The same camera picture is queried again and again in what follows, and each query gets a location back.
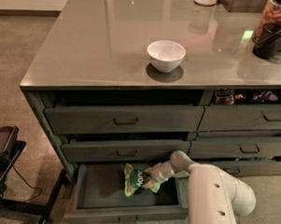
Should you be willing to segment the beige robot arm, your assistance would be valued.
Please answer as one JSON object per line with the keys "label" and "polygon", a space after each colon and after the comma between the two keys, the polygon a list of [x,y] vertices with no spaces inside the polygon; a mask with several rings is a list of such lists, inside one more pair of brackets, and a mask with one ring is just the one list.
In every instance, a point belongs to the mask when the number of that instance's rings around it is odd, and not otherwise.
{"label": "beige robot arm", "polygon": [[159,162],[147,172],[155,183],[190,175],[189,224],[236,224],[235,216],[249,215],[256,205],[249,185],[215,165],[193,161],[183,151],[173,152],[169,161]]}

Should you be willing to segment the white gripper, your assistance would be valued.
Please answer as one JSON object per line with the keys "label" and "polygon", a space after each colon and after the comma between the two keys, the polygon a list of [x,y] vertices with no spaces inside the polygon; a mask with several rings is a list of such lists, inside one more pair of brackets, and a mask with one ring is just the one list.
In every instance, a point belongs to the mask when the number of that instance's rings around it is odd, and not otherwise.
{"label": "white gripper", "polygon": [[149,189],[151,191],[157,190],[157,183],[163,183],[168,181],[170,177],[175,175],[175,169],[173,168],[171,162],[159,162],[154,165],[152,168],[148,167],[144,170],[147,175],[151,175],[151,179],[145,181],[141,187],[143,189]]}

